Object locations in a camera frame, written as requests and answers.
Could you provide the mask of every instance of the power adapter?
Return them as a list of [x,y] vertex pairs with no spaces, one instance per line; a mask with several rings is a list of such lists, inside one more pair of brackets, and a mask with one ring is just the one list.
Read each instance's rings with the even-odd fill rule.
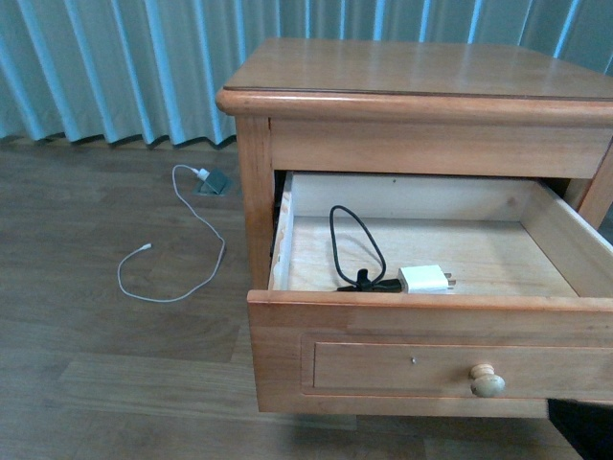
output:
[[398,270],[402,292],[433,292],[453,288],[451,273],[443,273],[438,265],[404,266]]

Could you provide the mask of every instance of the open drawer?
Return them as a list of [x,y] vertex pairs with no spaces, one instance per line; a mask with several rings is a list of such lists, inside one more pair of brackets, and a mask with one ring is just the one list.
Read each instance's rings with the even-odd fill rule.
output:
[[[455,287],[336,292],[335,204],[369,227],[386,278],[439,265]],[[343,271],[375,276],[362,230],[335,222]],[[262,411],[546,417],[548,398],[613,403],[613,248],[533,180],[290,173],[269,289],[248,303]],[[471,374],[480,365],[499,378]]]

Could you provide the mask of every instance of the drawer knob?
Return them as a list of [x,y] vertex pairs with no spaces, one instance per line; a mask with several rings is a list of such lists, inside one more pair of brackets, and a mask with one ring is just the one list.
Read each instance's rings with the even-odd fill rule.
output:
[[493,398],[505,390],[505,380],[494,374],[489,364],[479,364],[470,370],[470,391],[479,398]]

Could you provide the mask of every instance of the curtain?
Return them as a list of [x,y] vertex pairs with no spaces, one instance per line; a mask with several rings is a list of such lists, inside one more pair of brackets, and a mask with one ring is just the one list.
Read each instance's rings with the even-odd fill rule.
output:
[[609,0],[0,0],[0,137],[176,145],[270,36],[521,45],[613,76]]

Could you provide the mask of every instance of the wooden nightstand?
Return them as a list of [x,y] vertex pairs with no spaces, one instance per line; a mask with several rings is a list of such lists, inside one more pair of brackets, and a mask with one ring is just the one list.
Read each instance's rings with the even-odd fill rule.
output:
[[[261,410],[613,402],[613,249],[588,225],[613,201],[613,79],[516,47],[275,39],[217,103],[237,120]],[[538,178],[570,179],[570,206]],[[333,292],[336,203],[384,241],[388,277],[438,264],[456,289]],[[358,234],[341,257],[372,265]],[[500,395],[471,394],[479,365]]]

